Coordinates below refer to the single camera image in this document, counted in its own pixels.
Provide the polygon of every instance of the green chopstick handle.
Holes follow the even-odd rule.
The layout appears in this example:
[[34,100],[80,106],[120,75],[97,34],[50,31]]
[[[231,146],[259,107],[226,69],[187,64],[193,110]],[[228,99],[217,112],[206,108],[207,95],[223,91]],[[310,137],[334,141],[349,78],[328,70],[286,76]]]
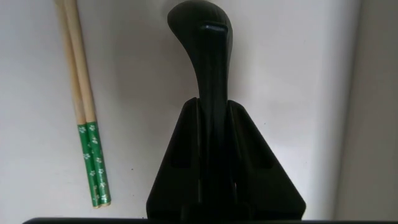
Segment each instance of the green chopstick handle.
[[90,139],[86,124],[79,124],[78,126],[81,147],[83,148],[83,158],[86,164],[88,185],[90,187],[91,201],[94,208],[99,208],[101,205],[100,195],[98,194],[98,184],[95,172],[95,165],[93,160],[93,153],[90,146]]
[[90,139],[91,149],[93,151],[94,168],[98,182],[98,192],[101,205],[109,205],[111,203],[111,194],[109,193],[108,178],[102,154],[100,134],[98,132],[97,122],[87,123],[88,137]]

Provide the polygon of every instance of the white surface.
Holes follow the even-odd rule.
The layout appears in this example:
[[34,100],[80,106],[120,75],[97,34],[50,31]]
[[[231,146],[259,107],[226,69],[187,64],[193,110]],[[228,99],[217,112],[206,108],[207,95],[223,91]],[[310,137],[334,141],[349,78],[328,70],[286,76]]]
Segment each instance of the white surface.
[[[146,216],[181,107],[198,95],[166,22],[176,3],[79,2],[113,198],[93,210],[52,2],[1,2],[1,223]],[[306,200],[305,218],[332,218],[359,1],[215,3],[234,30],[229,97]]]
[[336,217],[398,220],[398,1],[364,1]]

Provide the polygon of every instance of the black curved handle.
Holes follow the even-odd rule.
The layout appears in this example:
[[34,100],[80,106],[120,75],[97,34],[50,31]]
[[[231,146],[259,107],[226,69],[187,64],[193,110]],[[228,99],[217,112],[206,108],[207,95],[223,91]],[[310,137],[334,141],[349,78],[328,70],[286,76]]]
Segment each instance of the black curved handle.
[[175,6],[167,22],[187,51],[197,76],[201,108],[203,201],[229,202],[232,183],[224,146],[232,27],[225,12],[206,1]]

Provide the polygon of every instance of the wooden chopstick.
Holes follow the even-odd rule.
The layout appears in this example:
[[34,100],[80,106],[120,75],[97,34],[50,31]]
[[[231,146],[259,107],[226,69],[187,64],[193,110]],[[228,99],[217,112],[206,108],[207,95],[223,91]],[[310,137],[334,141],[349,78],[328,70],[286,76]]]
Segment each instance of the wooden chopstick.
[[106,176],[100,134],[98,132],[98,124],[95,116],[95,107],[93,94],[91,92],[90,78],[88,76],[78,6],[76,0],[64,0],[64,5],[70,38],[72,40],[73,53],[75,56],[81,96],[83,98],[88,137],[90,139],[91,149],[93,151],[94,166],[98,181],[98,191],[101,200],[100,204],[102,206],[107,206],[111,203],[111,196],[109,193],[108,178]]
[[61,34],[63,39],[63,48],[67,58],[69,72],[70,72],[70,86],[72,90],[72,99],[75,109],[75,116],[80,134],[81,146],[83,148],[83,157],[85,159],[88,184],[90,186],[91,202],[94,208],[100,207],[100,196],[98,194],[98,184],[95,175],[94,160],[91,156],[90,142],[86,127],[86,118],[83,107],[83,100],[81,98],[80,86],[76,70],[75,56],[73,53],[72,40],[70,39],[67,15],[65,14],[65,7],[62,0],[54,0],[55,8],[57,9],[58,20],[61,27]]

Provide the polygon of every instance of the black plastic object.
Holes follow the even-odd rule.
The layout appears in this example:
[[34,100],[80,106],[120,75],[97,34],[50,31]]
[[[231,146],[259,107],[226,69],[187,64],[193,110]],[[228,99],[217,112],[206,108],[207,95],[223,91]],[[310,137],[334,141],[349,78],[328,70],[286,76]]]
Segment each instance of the black plastic object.
[[199,96],[182,108],[147,201],[149,219],[299,220],[305,202],[246,110],[228,100],[232,27],[206,1],[186,1],[168,23],[187,51]]

